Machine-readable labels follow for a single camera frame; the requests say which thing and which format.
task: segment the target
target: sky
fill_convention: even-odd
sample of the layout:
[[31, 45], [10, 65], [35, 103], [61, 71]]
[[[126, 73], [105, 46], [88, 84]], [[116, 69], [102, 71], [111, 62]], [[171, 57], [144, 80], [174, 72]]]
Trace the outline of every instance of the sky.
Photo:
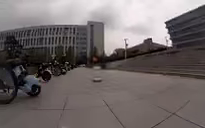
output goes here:
[[105, 24], [105, 52], [142, 43], [166, 45], [164, 22], [205, 4], [205, 0], [0, 0], [0, 31], [51, 24]]

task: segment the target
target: small object on ground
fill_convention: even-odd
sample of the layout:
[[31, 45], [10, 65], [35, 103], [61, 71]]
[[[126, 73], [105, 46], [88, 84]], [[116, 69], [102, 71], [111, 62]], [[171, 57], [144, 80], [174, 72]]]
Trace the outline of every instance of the small object on ground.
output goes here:
[[101, 81], [102, 81], [102, 78], [100, 77], [93, 78], [93, 82], [101, 82]]
[[93, 69], [95, 70], [95, 77], [93, 78], [93, 82], [101, 82], [102, 81], [102, 78], [99, 77], [99, 70], [101, 69], [100, 66], [94, 66]]

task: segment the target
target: ground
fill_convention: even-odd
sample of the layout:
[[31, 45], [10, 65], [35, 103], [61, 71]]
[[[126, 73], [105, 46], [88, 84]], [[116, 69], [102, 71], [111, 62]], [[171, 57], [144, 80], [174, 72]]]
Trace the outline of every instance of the ground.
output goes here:
[[204, 127], [205, 80], [177, 76], [77, 68], [0, 106], [0, 128]]

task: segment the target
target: building facade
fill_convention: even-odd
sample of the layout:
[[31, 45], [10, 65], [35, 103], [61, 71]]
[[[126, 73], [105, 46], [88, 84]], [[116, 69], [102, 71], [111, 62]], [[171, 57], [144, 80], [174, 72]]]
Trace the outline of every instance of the building facade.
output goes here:
[[[0, 51], [4, 49], [4, 42], [7, 36], [15, 36], [16, 40], [23, 46], [23, 49], [29, 52], [38, 52], [45, 56], [66, 55], [72, 50], [74, 58], [89, 58], [88, 51], [92, 51], [88, 47], [88, 43], [97, 46], [97, 42], [89, 42], [90, 39], [99, 41], [97, 49], [104, 50], [104, 28], [103, 23], [94, 24], [95, 28], [88, 31], [90, 23], [87, 25], [47, 25], [25, 27], [0, 32]], [[91, 34], [91, 31], [97, 32], [97, 26], [101, 27], [99, 33]]]
[[173, 47], [205, 46], [205, 5], [165, 22]]
[[101, 22], [88, 22], [87, 26], [87, 57], [101, 57], [104, 55], [104, 24]]

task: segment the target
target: lamp post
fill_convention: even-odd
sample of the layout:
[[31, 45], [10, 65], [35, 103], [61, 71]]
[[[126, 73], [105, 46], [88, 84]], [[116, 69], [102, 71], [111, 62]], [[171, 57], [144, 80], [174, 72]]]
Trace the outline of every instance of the lamp post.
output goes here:
[[125, 60], [126, 60], [127, 59], [127, 47], [128, 47], [127, 41], [128, 41], [128, 38], [125, 38], [124, 41], [125, 41]]

